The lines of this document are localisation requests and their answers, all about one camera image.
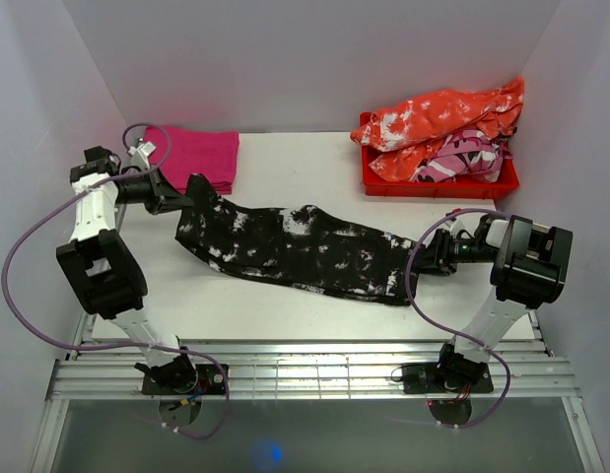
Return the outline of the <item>black white tie-dye trousers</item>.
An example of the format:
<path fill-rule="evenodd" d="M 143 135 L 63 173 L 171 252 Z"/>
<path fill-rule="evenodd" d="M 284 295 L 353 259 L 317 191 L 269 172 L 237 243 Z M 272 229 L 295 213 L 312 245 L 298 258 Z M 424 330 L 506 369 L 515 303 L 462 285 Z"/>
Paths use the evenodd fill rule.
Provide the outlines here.
<path fill-rule="evenodd" d="M 328 297 L 406 306 L 418 274 L 407 261 L 415 242 L 336 218 L 317 206 L 245 208 L 201 174 L 188 179 L 190 207 L 176 240 L 213 270 Z"/>

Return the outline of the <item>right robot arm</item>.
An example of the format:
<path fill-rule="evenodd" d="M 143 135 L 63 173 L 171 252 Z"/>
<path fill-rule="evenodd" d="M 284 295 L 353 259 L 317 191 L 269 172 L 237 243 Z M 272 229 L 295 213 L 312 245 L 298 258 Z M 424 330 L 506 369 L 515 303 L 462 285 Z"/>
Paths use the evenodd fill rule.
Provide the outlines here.
<path fill-rule="evenodd" d="M 517 321 L 562 293 L 573 241 L 571 231 L 519 216 L 483 216 L 470 236 L 436 230 L 412 269 L 449 275 L 460 264 L 490 263 L 492 290 L 461 333 L 443 344 L 439 360 L 423 370 L 423 381 L 445 391 L 489 382 L 489 352 Z"/>

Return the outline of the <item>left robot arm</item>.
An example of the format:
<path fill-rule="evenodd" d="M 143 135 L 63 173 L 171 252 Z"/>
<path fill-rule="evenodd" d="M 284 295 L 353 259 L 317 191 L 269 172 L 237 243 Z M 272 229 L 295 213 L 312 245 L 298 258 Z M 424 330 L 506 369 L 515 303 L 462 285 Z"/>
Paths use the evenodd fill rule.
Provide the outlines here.
<path fill-rule="evenodd" d="M 70 171 L 80 198 L 73 233 L 56 258 L 85 312 L 113 323 L 137 344 L 145 358 L 137 370 L 163 391 L 183 394 L 196 386 L 198 370 L 178 338 L 148 314 L 146 278 L 116 223 L 121 205 L 141 204 L 152 215 L 191 207 L 191 199 L 148 168 L 154 149 L 150 143 L 131 149 L 128 167 L 101 146 L 85 151 L 84 163 Z"/>

